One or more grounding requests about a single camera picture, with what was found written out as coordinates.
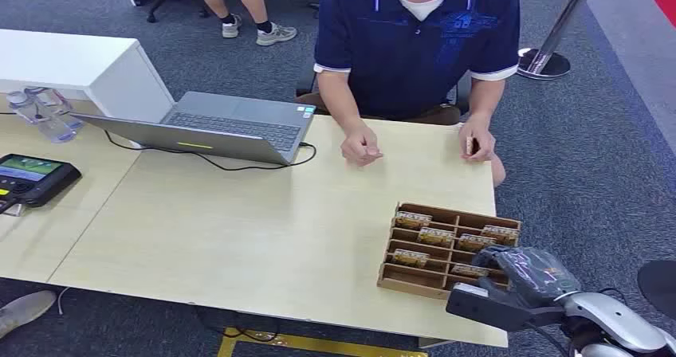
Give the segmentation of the person's left hand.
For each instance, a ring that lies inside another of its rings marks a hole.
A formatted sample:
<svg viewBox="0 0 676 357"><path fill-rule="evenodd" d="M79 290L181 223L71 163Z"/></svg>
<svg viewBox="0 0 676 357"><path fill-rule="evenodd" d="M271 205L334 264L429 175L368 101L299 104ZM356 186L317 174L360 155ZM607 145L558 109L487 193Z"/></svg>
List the person's left hand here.
<svg viewBox="0 0 676 357"><path fill-rule="evenodd" d="M458 133L460 156L476 162L490 161L494 157L495 138L489 132L490 118L470 116Z"/></svg>

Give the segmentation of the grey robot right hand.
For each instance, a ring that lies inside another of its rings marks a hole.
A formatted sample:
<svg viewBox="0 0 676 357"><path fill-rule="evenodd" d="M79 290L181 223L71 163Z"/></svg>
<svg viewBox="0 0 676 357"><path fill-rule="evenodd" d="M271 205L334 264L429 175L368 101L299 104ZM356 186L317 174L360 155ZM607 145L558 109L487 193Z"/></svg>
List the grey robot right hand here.
<svg viewBox="0 0 676 357"><path fill-rule="evenodd" d="M509 280L509 288L499 288L488 277L478 279L488 297L525 308L552 305L559 297L582 290L579 280L551 253L533 247L491 245L479 251L471 265L499 268Z"/></svg>

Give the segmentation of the person's right hand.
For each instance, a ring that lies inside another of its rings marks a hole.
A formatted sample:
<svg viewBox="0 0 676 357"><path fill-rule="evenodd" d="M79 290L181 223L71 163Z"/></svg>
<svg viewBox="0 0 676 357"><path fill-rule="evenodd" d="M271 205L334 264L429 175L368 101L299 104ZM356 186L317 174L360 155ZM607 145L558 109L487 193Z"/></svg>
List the person's right hand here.
<svg viewBox="0 0 676 357"><path fill-rule="evenodd" d="M345 139L340 145L342 156L350 163L363 167L383 157L377 136L364 123L344 129Z"/></svg>

